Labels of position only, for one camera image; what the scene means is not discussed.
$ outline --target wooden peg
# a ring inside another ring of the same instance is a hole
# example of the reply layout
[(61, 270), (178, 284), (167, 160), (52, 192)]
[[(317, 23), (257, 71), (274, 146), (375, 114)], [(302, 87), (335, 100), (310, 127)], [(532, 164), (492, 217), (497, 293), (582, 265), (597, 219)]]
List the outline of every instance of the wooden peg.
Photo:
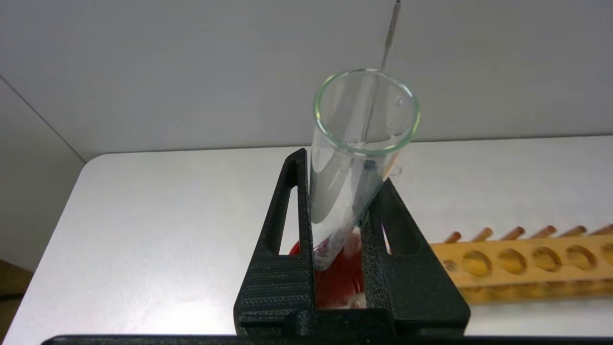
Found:
[(555, 227), (548, 225), (546, 227), (544, 227), (543, 229), (541, 229), (541, 231), (535, 233), (534, 235), (532, 235), (530, 238), (547, 238), (549, 236), (551, 236), (551, 234), (555, 233), (556, 229)]
[(560, 237), (581, 236), (586, 232), (587, 232), (587, 229), (583, 225), (579, 225), (563, 233), (562, 235), (560, 235)]
[(517, 239), (519, 236), (522, 236), (525, 233), (526, 233), (526, 230), (524, 230), (524, 228), (517, 227), (517, 228), (513, 229), (510, 233), (504, 235), (500, 239), (500, 241), (510, 241), (510, 240), (513, 240), (513, 239)]
[(451, 234), (451, 236), (448, 237), (443, 243), (456, 243), (460, 238), (462, 238), (462, 235), (459, 232), (454, 231), (453, 234)]
[(483, 242), (493, 234), (494, 232), (492, 231), (492, 229), (483, 228), (483, 230), (481, 230), (481, 232), (478, 233), (477, 236), (473, 238), (472, 242)]
[(593, 233), (591, 233), (590, 235), (608, 235), (613, 233), (613, 224), (609, 224), (606, 227), (596, 230)]

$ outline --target wooden test tube rack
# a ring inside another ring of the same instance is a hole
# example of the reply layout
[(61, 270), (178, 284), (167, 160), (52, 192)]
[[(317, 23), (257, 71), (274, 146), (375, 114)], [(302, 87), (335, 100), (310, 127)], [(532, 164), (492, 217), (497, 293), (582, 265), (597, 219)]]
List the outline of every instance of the wooden test tube rack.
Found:
[(455, 232), (431, 246), (469, 304), (613, 295), (613, 224), (587, 236), (582, 226), (555, 232), (549, 225), (519, 239), (517, 227), (487, 241), (485, 228), (470, 242)]

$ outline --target white table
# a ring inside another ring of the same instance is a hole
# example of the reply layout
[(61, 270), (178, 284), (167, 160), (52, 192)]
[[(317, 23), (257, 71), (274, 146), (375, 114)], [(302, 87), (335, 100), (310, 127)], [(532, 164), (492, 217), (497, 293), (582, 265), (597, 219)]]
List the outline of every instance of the white table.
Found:
[[(5, 345), (65, 333), (234, 334), (232, 306), (295, 147), (89, 162)], [(430, 242), (613, 221), (613, 136), (414, 143), (392, 180)], [(288, 223), (295, 224), (292, 200)], [(297, 239), (287, 226), (282, 250)], [(468, 335), (613, 336), (613, 299), (472, 308)]]

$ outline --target rack hole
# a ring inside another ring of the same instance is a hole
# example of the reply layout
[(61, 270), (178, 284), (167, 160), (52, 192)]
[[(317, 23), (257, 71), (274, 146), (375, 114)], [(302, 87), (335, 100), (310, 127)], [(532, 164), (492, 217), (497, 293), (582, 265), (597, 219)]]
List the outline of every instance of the rack hole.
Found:
[(593, 281), (577, 281), (577, 285), (581, 287), (588, 287), (588, 286), (592, 286), (593, 284), (594, 284)]
[(547, 272), (556, 272), (562, 266), (560, 257), (547, 247), (539, 247), (532, 253), (536, 267)]
[(508, 285), (496, 285), (496, 286), (493, 286), (493, 289), (498, 292), (503, 292), (503, 291), (509, 290), (509, 286)]
[(464, 291), (470, 292), (470, 293), (476, 293), (476, 292), (480, 292), (481, 291), (481, 287), (480, 286), (465, 287)]
[(526, 272), (528, 266), (526, 258), (514, 249), (503, 250), (498, 254), (498, 259), (500, 260), (500, 266), (509, 273), (522, 274)]
[(485, 277), (492, 272), (492, 262), (482, 252), (473, 250), (464, 255), (462, 268), (476, 277)]
[(518, 284), (517, 288), (523, 292), (529, 292), (532, 290), (536, 290), (536, 288), (538, 288), (538, 284), (537, 283), (523, 283), (523, 284)]
[(604, 260), (613, 266), (613, 243), (607, 243), (603, 246)]
[(565, 284), (566, 282), (547, 282), (547, 286), (553, 289), (561, 289)]
[(566, 256), (568, 261), (584, 271), (596, 268), (596, 256), (584, 247), (572, 246), (566, 250)]

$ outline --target test tube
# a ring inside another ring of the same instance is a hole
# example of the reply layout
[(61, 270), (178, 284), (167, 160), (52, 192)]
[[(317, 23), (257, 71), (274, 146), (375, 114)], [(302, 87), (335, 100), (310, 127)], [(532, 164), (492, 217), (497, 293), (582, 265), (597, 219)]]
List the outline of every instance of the test tube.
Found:
[(417, 99), (377, 69), (329, 77), (314, 102), (310, 214), (314, 267), (327, 269), (419, 124)]

